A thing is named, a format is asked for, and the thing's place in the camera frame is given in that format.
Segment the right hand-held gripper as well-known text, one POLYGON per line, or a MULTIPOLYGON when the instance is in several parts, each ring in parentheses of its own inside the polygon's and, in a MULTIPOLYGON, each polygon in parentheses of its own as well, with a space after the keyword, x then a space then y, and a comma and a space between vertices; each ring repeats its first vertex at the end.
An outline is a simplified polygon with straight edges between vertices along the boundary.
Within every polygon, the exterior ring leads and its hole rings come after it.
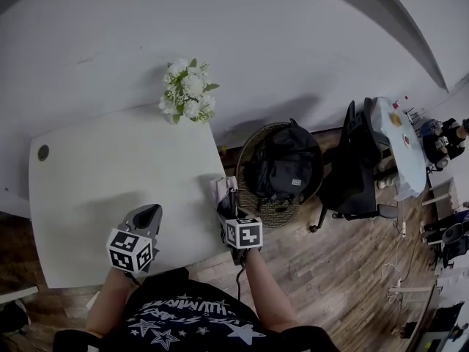
POLYGON ((257 217, 227 219, 218 216, 221 240, 231 252, 235 266, 243 266, 249 250, 263 247, 263 223, 257 217))

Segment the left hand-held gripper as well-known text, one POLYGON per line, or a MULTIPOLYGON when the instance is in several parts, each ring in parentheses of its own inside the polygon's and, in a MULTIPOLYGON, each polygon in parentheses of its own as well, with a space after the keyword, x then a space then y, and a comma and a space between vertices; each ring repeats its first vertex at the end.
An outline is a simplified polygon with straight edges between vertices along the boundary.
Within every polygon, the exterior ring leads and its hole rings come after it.
POLYGON ((129 274, 147 273, 157 249, 163 209, 159 204, 130 211, 109 235, 106 248, 111 265, 129 274))

